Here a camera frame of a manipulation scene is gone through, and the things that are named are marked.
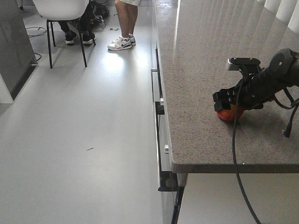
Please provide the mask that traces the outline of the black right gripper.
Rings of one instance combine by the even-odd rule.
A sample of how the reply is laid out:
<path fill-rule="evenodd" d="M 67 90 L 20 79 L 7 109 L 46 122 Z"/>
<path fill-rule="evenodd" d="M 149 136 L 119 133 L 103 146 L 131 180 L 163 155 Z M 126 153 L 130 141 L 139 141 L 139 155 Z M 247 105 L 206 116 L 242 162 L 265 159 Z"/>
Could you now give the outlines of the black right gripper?
<path fill-rule="evenodd" d="M 238 89 L 221 89 L 213 94 L 214 110 L 231 110 L 229 102 L 237 102 L 246 110 L 262 109 L 263 104 L 273 101 L 278 92 L 278 73 L 272 70 L 262 70 L 253 74 L 247 82 Z"/>

